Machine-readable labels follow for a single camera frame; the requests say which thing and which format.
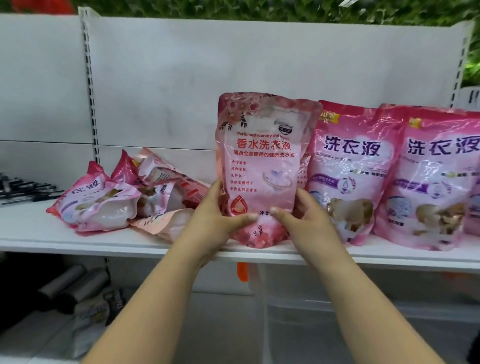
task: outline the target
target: red droplet logo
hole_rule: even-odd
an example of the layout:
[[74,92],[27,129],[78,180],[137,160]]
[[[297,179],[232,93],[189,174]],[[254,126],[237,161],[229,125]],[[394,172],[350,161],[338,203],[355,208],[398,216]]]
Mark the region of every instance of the red droplet logo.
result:
[[235,197],[230,205],[230,211],[234,215],[245,214],[248,211],[247,203],[242,196]]

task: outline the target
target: finger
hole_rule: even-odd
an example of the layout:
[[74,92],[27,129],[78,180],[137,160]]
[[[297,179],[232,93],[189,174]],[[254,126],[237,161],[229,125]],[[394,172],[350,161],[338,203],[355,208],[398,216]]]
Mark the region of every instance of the finger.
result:
[[315,200],[315,197],[313,197],[310,193],[308,193],[304,189],[297,188],[296,195],[300,200],[300,203],[303,205],[304,211],[310,210],[311,208],[316,210],[321,209],[321,206],[318,203],[318,201]]
[[220,191],[222,190],[222,181],[216,180],[208,189],[207,195],[204,197],[204,201],[209,204],[218,205],[218,198],[220,197]]
[[238,229],[253,224],[258,219],[258,214],[241,214],[237,216],[225,217],[228,221],[228,231],[233,233]]
[[291,228],[297,223],[298,219],[293,217],[292,214],[289,212],[278,208],[278,207],[271,207],[269,208],[270,213],[275,217],[283,226],[290,231]]

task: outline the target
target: orange handle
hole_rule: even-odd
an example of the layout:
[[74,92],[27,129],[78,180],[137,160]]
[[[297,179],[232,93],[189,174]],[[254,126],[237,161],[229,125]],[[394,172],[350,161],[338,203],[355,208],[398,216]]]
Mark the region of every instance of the orange handle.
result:
[[247,263],[237,263],[237,276],[241,282],[248,282],[248,265]]

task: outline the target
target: purple banner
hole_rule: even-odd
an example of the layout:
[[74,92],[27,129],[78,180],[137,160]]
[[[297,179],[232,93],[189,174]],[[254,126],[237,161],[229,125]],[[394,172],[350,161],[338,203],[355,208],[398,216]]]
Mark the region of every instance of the purple banner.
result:
[[408,180],[396,180],[395,185],[400,188],[420,192],[422,194],[426,194],[428,190],[428,183],[418,183]]
[[326,174],[317,173],[310,177],[310,181],[315,181],[333,188],[337,188],[340,180],[327,176]]

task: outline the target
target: artificial foliage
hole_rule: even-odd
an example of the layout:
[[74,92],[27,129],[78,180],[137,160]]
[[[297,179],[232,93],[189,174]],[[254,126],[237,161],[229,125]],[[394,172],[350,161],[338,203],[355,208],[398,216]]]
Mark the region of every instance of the artificial foliage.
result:
[[[0,11],[7,11],[0,0]],[[102,16],[451,26],[477,20],[463,86],[480,85],[480,0],[72,0]]]

